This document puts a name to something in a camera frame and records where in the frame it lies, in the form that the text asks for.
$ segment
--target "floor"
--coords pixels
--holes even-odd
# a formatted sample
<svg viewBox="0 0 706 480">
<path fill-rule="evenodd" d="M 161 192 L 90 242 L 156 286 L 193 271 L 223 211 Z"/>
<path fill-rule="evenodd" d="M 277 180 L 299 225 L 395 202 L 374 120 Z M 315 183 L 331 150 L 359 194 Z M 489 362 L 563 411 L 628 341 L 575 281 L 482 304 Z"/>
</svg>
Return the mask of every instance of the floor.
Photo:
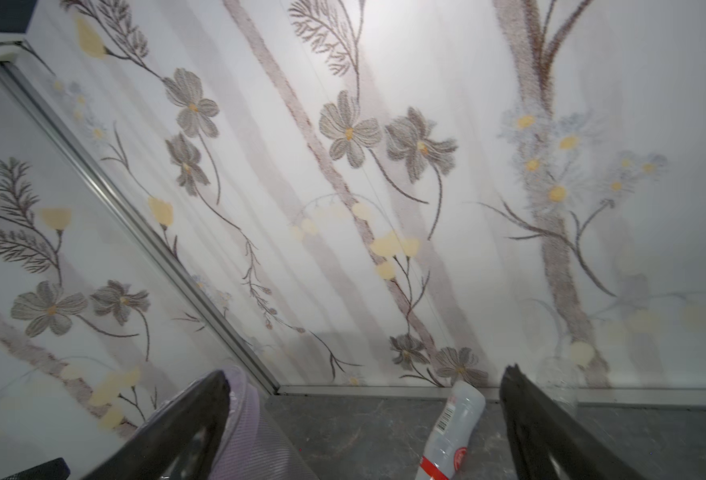
<svg viewBox="0 0 706 480">
<path fill-rule="evenodd" d="M 265 407 L 320 480 L 413 480 L 443 402 L 273 396 Z M 580 407 L 578 420 L 649 480 L 706 480 L 706 411 Z M 487 406 L 454 478 L 517 479 L 499 404 Z"/>
</svg>

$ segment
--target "red stripe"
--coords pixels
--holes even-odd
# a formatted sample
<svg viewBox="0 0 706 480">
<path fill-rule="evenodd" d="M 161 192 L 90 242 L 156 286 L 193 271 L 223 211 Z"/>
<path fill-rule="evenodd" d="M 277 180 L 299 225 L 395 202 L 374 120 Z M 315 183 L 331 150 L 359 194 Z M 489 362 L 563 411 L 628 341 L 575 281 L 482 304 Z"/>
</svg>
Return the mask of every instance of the red stripe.
<svg viewBox="0 0 706 480">
<path fill-rule="evenodd" d="M 441 470 L 439 470 L 437 466 L 433 465 L 433 463 L 425 457 L 422 457 L 420 468 L 425 470 L 425 473 L 428 475 L 431 475 L 431 478 L 434 480 L 449 480 L 446 475 L 441 473 Z"/>
</svg>

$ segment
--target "lavender mesh fabric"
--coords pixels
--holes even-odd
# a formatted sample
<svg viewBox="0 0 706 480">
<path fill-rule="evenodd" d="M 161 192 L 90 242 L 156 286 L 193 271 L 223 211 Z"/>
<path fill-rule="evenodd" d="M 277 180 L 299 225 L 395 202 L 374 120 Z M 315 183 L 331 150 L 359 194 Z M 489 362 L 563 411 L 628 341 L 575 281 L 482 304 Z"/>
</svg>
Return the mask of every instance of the lavender mesh fabric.
<svg viewBox="0 0 706 480">
<path fill-rule="evenodd" d="M 319 480 L 262 408 L 244 371 L 228 367 L 230 412 L 209 480 Z"/>
</svg>

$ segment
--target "floral wallpaper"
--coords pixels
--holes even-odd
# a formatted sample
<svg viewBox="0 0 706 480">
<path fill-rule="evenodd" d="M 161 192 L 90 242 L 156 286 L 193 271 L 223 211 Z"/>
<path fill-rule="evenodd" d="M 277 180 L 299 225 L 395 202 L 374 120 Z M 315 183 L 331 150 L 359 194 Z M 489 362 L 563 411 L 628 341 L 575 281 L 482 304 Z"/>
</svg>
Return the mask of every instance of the floral wallpaper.
<svg viewBox="0 0 706 480">
<path fill-rule="evenodd" d="M 0 478 L 59 457 L 83 476 L 233 363 L 191 311 L 0 88 Z"/>
<path fill-rule="evenodd" d="M 704 387 L 706 2 L 675 4 L 62 0 L 20 66 L 282 384 Z"/>
</svg>

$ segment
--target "plastic bottle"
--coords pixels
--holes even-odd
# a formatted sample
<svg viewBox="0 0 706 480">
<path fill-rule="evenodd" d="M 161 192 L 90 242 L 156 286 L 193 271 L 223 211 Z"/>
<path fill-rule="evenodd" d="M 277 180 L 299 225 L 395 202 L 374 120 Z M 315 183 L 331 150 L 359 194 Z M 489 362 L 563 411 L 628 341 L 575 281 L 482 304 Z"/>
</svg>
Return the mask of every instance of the plastic bottle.
<svg viewBox="0 0 706 480">
<path fill-rule="evenodd" d="M 467 441 L 487 405 L 486 398 L 469 383 L 458 380 L 438 417 L 415 480 L 447 480 L 460 468 Z"/>
</svg>

